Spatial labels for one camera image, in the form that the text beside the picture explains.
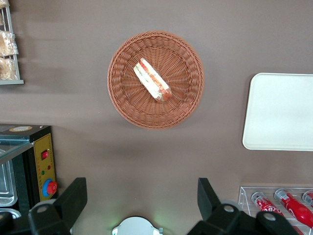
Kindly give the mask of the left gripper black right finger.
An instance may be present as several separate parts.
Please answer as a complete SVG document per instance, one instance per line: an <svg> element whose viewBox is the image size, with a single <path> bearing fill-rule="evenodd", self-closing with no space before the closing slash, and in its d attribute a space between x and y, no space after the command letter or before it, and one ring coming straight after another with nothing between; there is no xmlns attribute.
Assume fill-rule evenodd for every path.
<svg viewBox="0 0 313 235"><path fill-rule="evenodd" d="M206 178L198 179L198 207L202 216L190 235L254 235L255 221L237 206L222 203Z"/></svg>

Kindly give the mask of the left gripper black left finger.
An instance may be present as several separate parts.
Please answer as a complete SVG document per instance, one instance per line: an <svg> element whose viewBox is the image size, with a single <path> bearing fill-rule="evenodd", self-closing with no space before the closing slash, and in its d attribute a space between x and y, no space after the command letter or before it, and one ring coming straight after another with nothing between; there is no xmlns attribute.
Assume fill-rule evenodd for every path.
<svg viewBox="0 0 313 235"><path fill-rule="evenodd" d="M86 178L76 178L53 203L39 203L28 214L33 235L69 235L88 201Z"/></svg>

